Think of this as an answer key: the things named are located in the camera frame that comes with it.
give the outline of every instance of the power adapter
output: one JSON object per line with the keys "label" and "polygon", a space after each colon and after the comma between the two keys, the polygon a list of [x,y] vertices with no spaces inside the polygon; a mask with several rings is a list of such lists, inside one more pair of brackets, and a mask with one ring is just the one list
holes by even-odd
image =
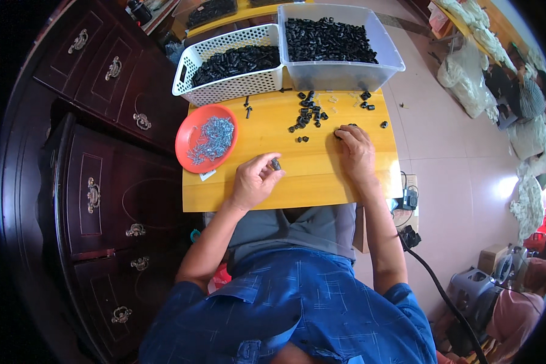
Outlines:
{"label": "power adapter", "polygon": [[411,190],[405,186],[402,189],[402,197],[396,199],[396,202],[398,202],[397,208],[401,210],[415,210],[419,204],[419,194],[415,190]]}

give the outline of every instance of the black bottle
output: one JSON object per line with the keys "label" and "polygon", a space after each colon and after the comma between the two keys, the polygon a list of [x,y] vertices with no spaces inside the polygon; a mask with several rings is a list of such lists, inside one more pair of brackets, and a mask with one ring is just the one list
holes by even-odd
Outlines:
{"label": "black bottle", "polygon": [[152,20],[152,13],[143,2],[138,0],[129,0],[127,5],[131,9],[131,13],[140,21],[140,25],[144,25]]}

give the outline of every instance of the white perforated basket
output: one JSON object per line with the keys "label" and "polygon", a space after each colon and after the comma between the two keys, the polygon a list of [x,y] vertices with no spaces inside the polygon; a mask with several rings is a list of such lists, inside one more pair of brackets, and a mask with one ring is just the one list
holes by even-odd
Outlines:
{"label": "white perforated basket", "polygon": [[237,30],[186,48],[178,63],[174,84],[172,84],[172,94],[186,98],[195,106],[203,106],[219,103],[226,99],[281,90],[283,86],[282,64],[273,69],[228,77],[198,87],[192,86],[192,77],[196,70],[210,56],[215,53],[224,53],[230,48],[245,46],[279,47],[277,24],[259,25]]}

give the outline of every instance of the cabinet handle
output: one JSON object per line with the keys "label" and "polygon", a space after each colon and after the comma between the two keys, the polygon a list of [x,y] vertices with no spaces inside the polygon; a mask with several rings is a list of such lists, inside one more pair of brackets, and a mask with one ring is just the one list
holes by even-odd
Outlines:
{"label": "cabinet handle", "polygon": [[67,53],[73,54],[73,51],[78,51],[81,48],[83,48],[87,44],[87,40],[89,39],[89,34],[87,34],[87,29],[83,29],[81,33],[79,33],[79,36],[75,38],[73,41],[73,44],[71,47],[69,47],[69,50]]}
{"label": "cabinet handle", "polygon": [[87,181],[87,187],[89,189],[89,192],[87,193],[87,198],[89,199],[89,203],[87,204],[87,211],[89,211],[89,214],[93,214],[93,209],[99,208],[101,193],[99,192],[99,185],[95,183],[93,177],[89,177]]}
{"label": "cabinet handle", "polygon": [[129,318],[129,315],[131,315],[133,311],[125,306],[121,306],[113,310],[113,317],[111,318],[111,322],[114,324],[120,323],[124,324],[127,322],[127,319]]}
{"label": "cabinet handle", "polygon": [[152,123],[148,120],[145,113],[133,114],[133,120],[136,121],[137,127],[139,127],[141,130],[148,130],[150,127],[152,127]]}
{"label": "cabinet handle", "polygon": [[127,237],[142,237],[146,234],[146,229],[142,224],[131,224],[131,227],[126,230]]}
{"label": "cabinet handle", "polygon": [[150,257],[142,257],[135,260],[132,260],[130,265],[132,267],[135,267],[138,271],[146,270],[148,267],[148,262],[150,261]]}
{"label": "cabinet handle", "polygon": [[119,57],[113,57],[113,61],[109,65],[109,71],[105,74],[105,80],[109,81],[111,77],[116,78],[119,76],[119,72],[122,70],[122,62],[119,61]]}

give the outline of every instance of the cabinet door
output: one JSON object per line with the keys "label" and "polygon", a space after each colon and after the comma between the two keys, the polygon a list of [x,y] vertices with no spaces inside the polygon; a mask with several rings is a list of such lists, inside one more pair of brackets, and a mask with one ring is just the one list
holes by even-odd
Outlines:
{"label": "cabinet door", "polygon": [[95,1],[73,6],[36,69],[36,80],[74,97],[87,66],[116,21]]}
{"label": "cabinet door", "polygon": [[160,57],[144,52],[138,59],[117,121],[174,153],[174,140],[187,116],[188,101],[172,95],[176,69],[165,57]]}
{"label": "cabinet door", "polygon": [[141,52],[142,46],[138,41],[122,26],[116,25],[84,74],[75,97],[77,102],[108,120],[116,121]]}
{"label": "cabinet door", "polygon": [[182,213],[182,168],[75,126],[66,178],[66,225],[74,260],[138,244],[165,249],[190,233]]}
{"label": "cabinet door", "polygon": [[118,251],[75,265],[81,295],[113,362],[136,350],[174,285],[182,246],[167,253]]}

